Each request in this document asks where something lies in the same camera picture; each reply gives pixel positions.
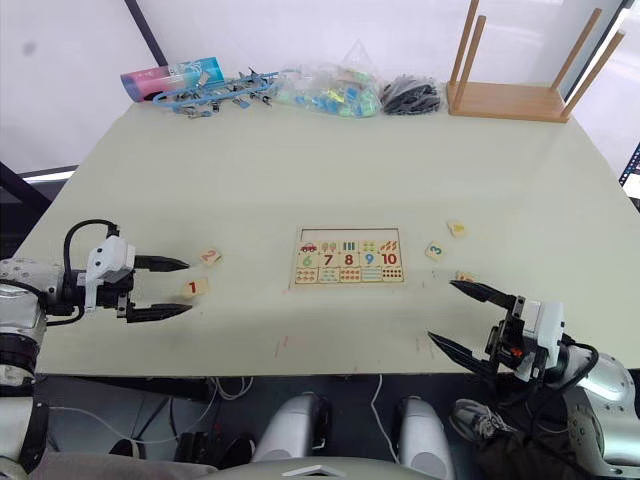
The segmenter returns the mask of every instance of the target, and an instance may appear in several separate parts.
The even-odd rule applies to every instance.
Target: printed number
[[[218,252],[216,252],[215,250],[209,250],[207,253],[205,253],[204,255],[202,255],[202,260],[208,260],[211,257],[215,257],[218,254]]]
[[[398,261],[398,257],[396,257],[395,253],[383,253],[382,259],[385,265],[395,265],[395,263]]]

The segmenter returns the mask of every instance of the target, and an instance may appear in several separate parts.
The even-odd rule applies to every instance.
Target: number puzzle
[[[303,229],[300,238],[295,252],[295,284],[404,281],[397,229]]]

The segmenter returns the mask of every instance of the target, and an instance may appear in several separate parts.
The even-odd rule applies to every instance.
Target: floor
[[[385,375],[376,402],[381,420],[391,434],[397,402],[408,395],[427,400],[443,420],[459,479],[482,479],[473,460],[473,448],[446,420],[453,402],[460,397],[488,401],[482,382],[472,375]],[[226,444],[241,433],[259,439],[271,416],[286,400],[305,391],[327,398],[333,421],[327,446],[321,455],[341,455],[391,460],[387,445],[377,428],[369,402],[378,384],[377,375],[350,377],[260,377],[251,390],[234,401],[215,402],[202,421],[191,431],[219,433]],[[228,380],[228,390],[234,388]],[[164,396],[112,385],[49,376],[42,378],[37,397],[46,398],[50,406],[81,408],[92,412],[124,435],[136,435]],[[174,400],[174,417],[178,431],[187,429],[206,408],[206,403],[186,399]],[[49,448],[62,452],[107,453],[118,437],[98,421],[69,411],[52,411],[49,420]],[[149,425],[144,441],[170,439],[145,445],[151,460],[173,460],[177,442],[171,439],[168,406]]]

